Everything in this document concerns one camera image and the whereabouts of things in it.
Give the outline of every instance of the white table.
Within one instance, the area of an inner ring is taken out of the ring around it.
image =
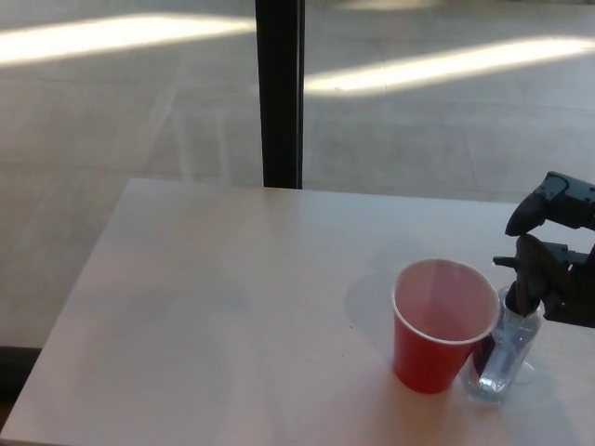
[[[513,204],[133,180],[2,432],[83,446],[595,444],[595,331],[546,322],[497,410],[390,371],[423,257],[512,271]],[[537,232],[587,251],[592,233]]]

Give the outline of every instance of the red cup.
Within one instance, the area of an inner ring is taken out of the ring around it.
[[[392,294],[394,372],[409,388],[450,387],[476,344],[496,326],[496,290],[475,269],[450,260],[409,265]]]

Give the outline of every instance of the tiled floor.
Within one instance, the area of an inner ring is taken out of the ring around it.
[[[306,1],[306,188],[595,181],[595,7]],[[254,26],[253,0],[0,0],[0,344],[44,344],[130,177],[260,184]]]

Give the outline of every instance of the black window frame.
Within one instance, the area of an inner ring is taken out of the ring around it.
[[[304,0],[255,0],[265,187],[301,189]]]

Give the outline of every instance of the robotic arm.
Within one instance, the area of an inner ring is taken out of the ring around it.
[[[549,172],[512,214],[506,233],[519,237],[517,253],[494,258],[517,272],[507,305],[524,316],[542,301],[546,319],[595,328],[595,246],[582,254],[528,234],[546,220],[595,230],[595,186]]]

